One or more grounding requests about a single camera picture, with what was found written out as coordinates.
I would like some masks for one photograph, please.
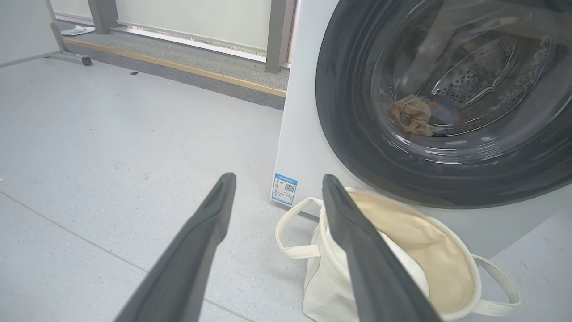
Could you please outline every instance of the canvas laundry bag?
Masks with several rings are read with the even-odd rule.
[[[516,285],[493,263],[472,255],[447,226],[419,210],[373,191],[346,188],[364,216],[413,278],[445,321],[471,312],[504,316],[522,304]],[[282,235],[290,221],[311,202],[320,222],[309,245],[285,247]],[[306,198],[291,208],[276,226],[276,241],[291,259],[308,259],[302,310],[318,322],[359,321],[344,250],[333,240],[324,202]],[[508,303],[481,299],[480,265],[504,290]]]

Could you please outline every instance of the floor tile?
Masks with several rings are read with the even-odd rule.
[[[202,303],[201,315],[198,317],[198,322],[247,322],[235,314],[223,310],[215,305],[207,302]]]
[[[572,217],[559,214],[549,218],[518,242],[493,257],[521,290],[524,303],[510,315],[490,317],[471,314],[463,322],[570,321],[572,308]],[[505,294],[485,272],[483,298],[507,301]]]
[[[113,321],[144,273],[0,194],[0,321]]]
[[[307,321],[305,263],[278,251],[285,210],[269,201],[281,112],[130,72],[52,60],[0,69],[0,190],[150,269],[235,172],[206,298],[259,322]],[[309,241],[315,223],[297,225],[292,236]]]

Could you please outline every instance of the sticker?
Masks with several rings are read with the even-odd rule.
[[[297,185],[298,181],[275,174],[274,186],[272,187],[272,199],[291,206]]]

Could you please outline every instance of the white wall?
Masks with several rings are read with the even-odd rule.
[[[88,0],[51,0],[54,12],[75,18],[91,19]]]
[[[0,0],[0,65],[59,51],[45,0]]]
[[[271,0],[116,0],[121,22],[266,51]]]

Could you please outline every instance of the gray carpet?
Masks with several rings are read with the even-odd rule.
[[[58,27],[60,30],[71,29],[75,27],[75,24],[58,22]],[[171,44],[161,40],[116,32],[111,32],[106,35],[92,32],[72,36],[70,38],[176,62],[213,73],[250,81],[266,87],[281,89],[282,91],[285,91],[288,86],[289,71],[287,70],[282,70],[278,74],[272,74],[264,70],[264,64],[243,58],[213,53],[191,46]]]
[[[149,62],[140,61],[129,57],[101,52],[99,50],[89,49],[81,46],[74,46],[74,45],[67,45],[67,46],[72,52],[86,54],[90,56],[92,60],[95,61],[94,64],[96,64],[98,61],[101,61],[106,64],[128,68],[133,71],[152,74],[170,80],[179,81],[181,83],[208,89],[210,91],[236,97],[238,99],[253,102],[256,104],[265,105],[279,110],[284,109],[285,98],[280,96],[226,83],[209,77],[204,77],[197,74],[184,72],[178,69],[151,64]]]

